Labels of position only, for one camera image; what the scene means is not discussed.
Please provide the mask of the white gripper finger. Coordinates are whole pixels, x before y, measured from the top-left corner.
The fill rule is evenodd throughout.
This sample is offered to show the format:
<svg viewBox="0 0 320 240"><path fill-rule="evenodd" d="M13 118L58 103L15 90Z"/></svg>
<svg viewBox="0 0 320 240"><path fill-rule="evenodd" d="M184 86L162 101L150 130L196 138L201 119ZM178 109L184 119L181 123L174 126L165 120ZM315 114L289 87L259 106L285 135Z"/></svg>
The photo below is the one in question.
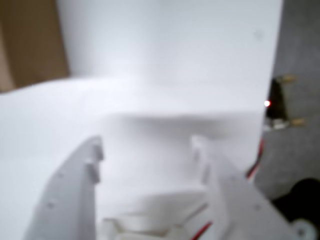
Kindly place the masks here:
<svg viewBox="0 0 320 240"><path fill-rule="evenodd" d="M272 204L203 136L191 139L211 225L202 240L299 240Z"/></svg>
<svg viewBox="0 0 320 240"><path fill-rule="evenodd" d="M47 181L25 240L96 239L95 186L104 159L102 138L80 144Z"/></svg>

